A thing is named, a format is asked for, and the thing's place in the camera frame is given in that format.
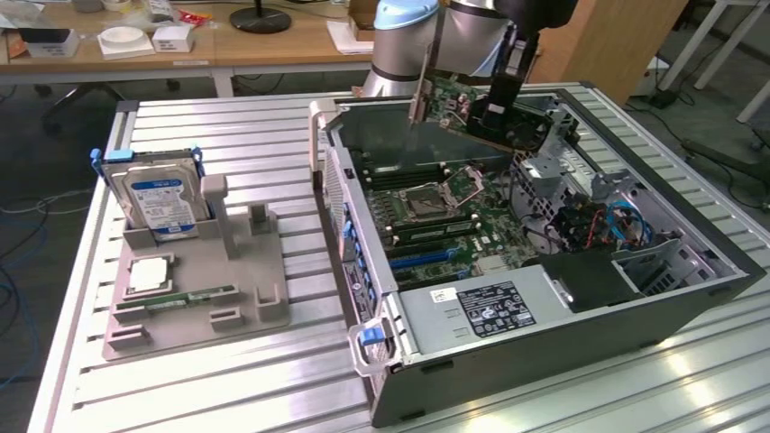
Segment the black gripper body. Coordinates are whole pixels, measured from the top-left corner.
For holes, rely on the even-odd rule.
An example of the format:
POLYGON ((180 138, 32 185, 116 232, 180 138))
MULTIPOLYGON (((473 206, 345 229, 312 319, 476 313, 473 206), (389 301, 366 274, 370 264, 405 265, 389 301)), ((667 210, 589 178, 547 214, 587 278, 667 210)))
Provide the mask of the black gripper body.
POLYGON ((493 0, 493 9, 520 32, 539 32, 564 26, 573 14, 576 0, 493 0))

